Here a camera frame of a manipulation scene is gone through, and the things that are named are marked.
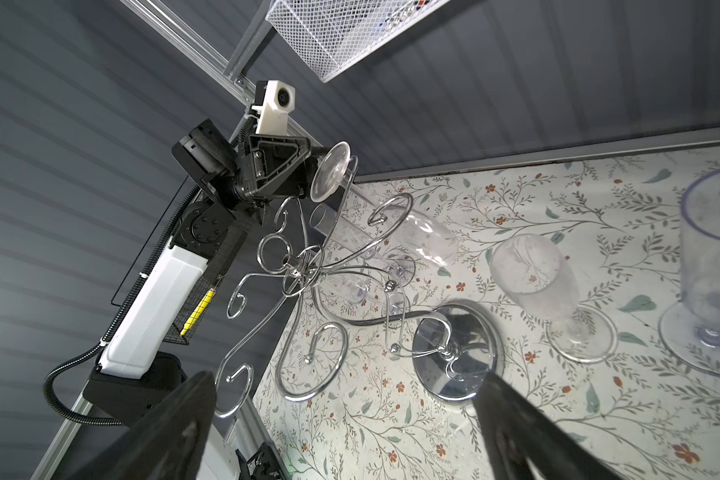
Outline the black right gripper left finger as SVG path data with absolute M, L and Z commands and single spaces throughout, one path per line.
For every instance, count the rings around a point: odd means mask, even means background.
M 212 426 L 212 373 L 194 375 L 73 479 L 194 479 Z

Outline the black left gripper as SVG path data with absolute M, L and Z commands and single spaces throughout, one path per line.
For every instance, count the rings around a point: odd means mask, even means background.
M 309 139 L 239 133 L 232 146 L 236 153 L 233 192 L 240 202 L 264 207 L 274 198 L 307 196 Z

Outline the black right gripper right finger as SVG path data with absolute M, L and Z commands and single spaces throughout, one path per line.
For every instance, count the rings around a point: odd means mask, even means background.
M 619 477 L 492 371 L 473 405 L 496 479 Z

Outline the clear wine glass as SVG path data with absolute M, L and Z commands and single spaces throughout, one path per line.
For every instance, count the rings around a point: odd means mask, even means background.
M 350 166 L 357 163 L 350 146 L 342 141 L 334 145 L 319 160 L 310 199 L 324 203 L 338 189 L 351 190 L 354 174 Z M 394 241 L 417 257 L 439 267 L 450 265 L 458 252 L 458 240 L 453 232 L 436 219 L 413 208 L 413 198 L 407 193 L 395 195 L 381 204 L 372 203 L 374 210 L 369 224 L 381 229 L 384 241 Z
M 658 324 L 681 362 L 720 377 L 720 169 L 694 181 L 681 199 L 680 301 Z
M 581 303 L 575 274 L 551 239 L 521 234 L 503 241 L 493 253 L 490 271 L 525 314 L 545 322 L 547 340 L 561 357 L 593 364 L 615 353 L 613 321 Z
M 406 255 L 353 261 L 322 277 L 317 290 L 327 298 L 353 305 L 396 310 L 404 307 L 403 288 L 416 273 L 416 263 Z

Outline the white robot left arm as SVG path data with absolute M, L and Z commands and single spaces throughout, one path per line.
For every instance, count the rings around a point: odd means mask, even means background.
M 193 334 L 252 225 L 272 201 L 306 197 L 325 154 L 252 116 L 231 140 L 205 120 L 177 141 L 172 155 L 195 185 L 99 343 L 44 379 L 49 407 L 82 425 L 132 425 L 177 389 L 187 376 L 161 345 Z

